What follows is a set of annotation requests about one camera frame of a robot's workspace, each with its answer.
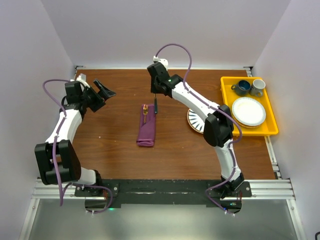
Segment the gold spoon green handle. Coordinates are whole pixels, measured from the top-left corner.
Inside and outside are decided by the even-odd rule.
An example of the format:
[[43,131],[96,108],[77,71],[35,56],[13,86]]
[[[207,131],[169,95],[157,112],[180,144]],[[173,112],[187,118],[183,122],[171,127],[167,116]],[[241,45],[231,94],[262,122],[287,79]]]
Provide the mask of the gold spoon green handle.
[[157,94],[154,94],[154,114],[158,114],[158,100],[157,100]]

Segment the gold fork green handle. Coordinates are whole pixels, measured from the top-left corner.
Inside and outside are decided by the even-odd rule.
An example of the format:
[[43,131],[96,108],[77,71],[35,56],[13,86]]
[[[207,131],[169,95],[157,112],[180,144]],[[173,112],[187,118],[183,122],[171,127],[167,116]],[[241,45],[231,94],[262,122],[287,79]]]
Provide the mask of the gold fork green handle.
[[148,110],[149,110],[149,105],[148,104],[144,104],[143,105],[143,109],[142,109],[142,113],[143,113],[143,123],[146,123],[147,120],[147,114],[148,114]]

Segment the purple cloth napkin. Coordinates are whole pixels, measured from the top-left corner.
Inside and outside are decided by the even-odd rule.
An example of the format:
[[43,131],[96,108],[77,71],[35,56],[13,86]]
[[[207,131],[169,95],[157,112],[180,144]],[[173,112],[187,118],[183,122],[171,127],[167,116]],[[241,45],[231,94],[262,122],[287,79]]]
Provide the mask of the purple cloth napkin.
[[139,131],[136,143],[140,147],[153,147],[156,138],[155,105],[148,104],[147,113],[144,114],[144,104],[140,108]]

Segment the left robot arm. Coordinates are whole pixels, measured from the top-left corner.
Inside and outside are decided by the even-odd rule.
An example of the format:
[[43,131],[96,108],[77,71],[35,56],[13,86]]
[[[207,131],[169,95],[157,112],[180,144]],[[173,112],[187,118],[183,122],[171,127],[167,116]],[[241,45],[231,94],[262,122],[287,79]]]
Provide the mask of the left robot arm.
[[97,170],[86,169],[73,147],[77,129],[88,109],[96,112],[116,93],[94,80],[95,90],[85,80],[64,80],[65,96],[59,101],[49,97],[59,106],[59,119],[53,132],[44,143],[34,148],[40,179],[44,185],[57,185],[59,194],[64,195],[63,184],[85,188],[92,196],[104,190]]

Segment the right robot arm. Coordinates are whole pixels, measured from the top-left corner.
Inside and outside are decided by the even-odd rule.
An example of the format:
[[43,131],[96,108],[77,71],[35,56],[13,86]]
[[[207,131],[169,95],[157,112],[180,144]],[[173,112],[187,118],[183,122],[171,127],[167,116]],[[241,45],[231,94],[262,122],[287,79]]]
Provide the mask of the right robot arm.
[[221,168],[221,183],[212,189],[222,188],[227,196],[235,196],[241,190],[244,176],[234,151],[235,121],[230,108],[208,100],[179,75],[170,76],[159,61],[149,65],[147,71],[151,77],[150,91],[153,94],[163,94],[184,104],[204,122],[203,138],[214,147]]

